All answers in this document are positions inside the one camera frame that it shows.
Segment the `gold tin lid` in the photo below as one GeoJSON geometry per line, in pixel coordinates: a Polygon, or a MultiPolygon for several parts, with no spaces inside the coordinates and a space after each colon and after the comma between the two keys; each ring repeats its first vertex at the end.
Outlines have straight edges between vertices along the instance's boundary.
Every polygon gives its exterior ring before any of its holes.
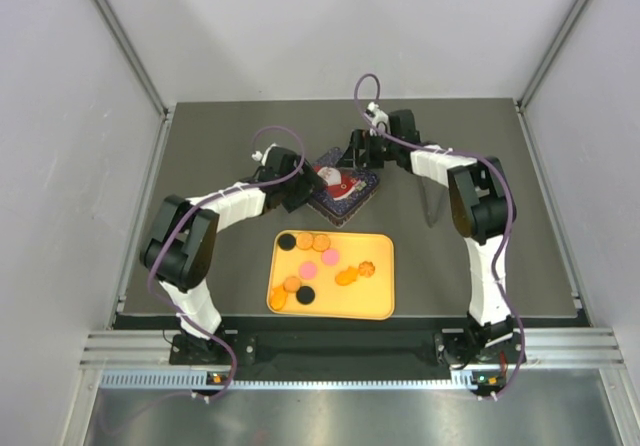
{"type": "Polygon", "coordinates": [[[324,190],[328,190],[333,198],[343,199],[352,192],[379,187],[380,179],[372,171],[338,167],[337,162],[342,155],[339,147],[333,147],[312,163],[326,182],[324,190]]]}

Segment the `square cookie tin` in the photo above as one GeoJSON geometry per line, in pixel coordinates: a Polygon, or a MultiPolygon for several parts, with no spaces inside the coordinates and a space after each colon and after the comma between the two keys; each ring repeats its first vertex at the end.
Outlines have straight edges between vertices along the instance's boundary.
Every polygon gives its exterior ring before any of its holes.
{"type": "Polygon", "coordinates": [[[364,207],[377,191],[377,187],[362,189],[352,192],[346,198],[335,199],[328,190],[324,190],[314,193],[309,199],[308,205],[331,225],[341,228],[364,207]]]}

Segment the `metal serving tongs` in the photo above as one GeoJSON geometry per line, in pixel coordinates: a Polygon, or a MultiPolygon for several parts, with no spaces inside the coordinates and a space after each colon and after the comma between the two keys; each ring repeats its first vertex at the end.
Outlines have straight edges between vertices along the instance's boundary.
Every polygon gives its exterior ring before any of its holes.
{"type": "Polygon", "coordinates": [[[447,189],[436,181],[417,177],[424,219],[429,228],[433,228],[442,216],[447,189]]]}

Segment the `yellow plastic tray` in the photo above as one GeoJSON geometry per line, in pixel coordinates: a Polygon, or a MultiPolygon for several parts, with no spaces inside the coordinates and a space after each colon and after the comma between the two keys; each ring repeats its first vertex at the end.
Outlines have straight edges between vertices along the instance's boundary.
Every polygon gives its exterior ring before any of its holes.
{"type": "Polygon", "coordinates": [[[392,240],[382,234],[284,230],[274,240],[269,282],[266,294],[268,309],[281,315],[308,317],[326,317],[381,321],[389,318],[395,309],[395,265],[392,240]],[[331,240],[331,248],[317,252],[313,248],[284,251],[277,246],[277,238],[283,233],[297,236],[300,232],[309,232],[314,236],[325,234],[331,240]],[[299,267],[305,261],[313,261],[318,266],[313,279],[302,279],[299,267]],[[363,261],[371,261],[376,268],[370,278],[361,277],[348,285],[339,286],[335,276],[349,267],[358,269],[363,261]],[[289,276],[297,276],[302,286],[314,289],[316,297],[313,303],[302,305],[296,300],[295,293],[288,293],[285,307],[273,311],[269,307],[271,291],[289,276]]]}

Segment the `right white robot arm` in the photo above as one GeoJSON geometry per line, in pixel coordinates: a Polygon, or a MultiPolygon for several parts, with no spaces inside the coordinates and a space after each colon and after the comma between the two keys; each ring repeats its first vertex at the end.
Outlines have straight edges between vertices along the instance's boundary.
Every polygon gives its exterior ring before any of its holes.
{"type": "Polygon", "coordinates": [[[512,338],[514,328],[505,299],[505,251],[515,206],[500,162],[422,142],[408,109],[386,113],[371,102],[362,116],[367,127],[352,132],[339,165],[381,169],[394,162],[447,190],[453,225],[468,251],[471,280],[465,339],[450,354],[459,365],[492,360],[512,338]]]}

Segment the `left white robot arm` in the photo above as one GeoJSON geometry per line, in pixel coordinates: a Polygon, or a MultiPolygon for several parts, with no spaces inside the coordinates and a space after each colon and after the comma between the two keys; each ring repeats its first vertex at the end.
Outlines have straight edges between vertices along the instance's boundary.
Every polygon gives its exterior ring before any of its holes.
{"type": "Polygon", "coordinates": [[[140,248],[148,280],[168,295],[181,335],[174,346],[216,362],[226,353],[222,316],[207,285],[217,234],[282,206],[293,212],[326,187],[304,156],[273,144],[256,152],[255,173],[202,197],[166,197],[140,248]]]}

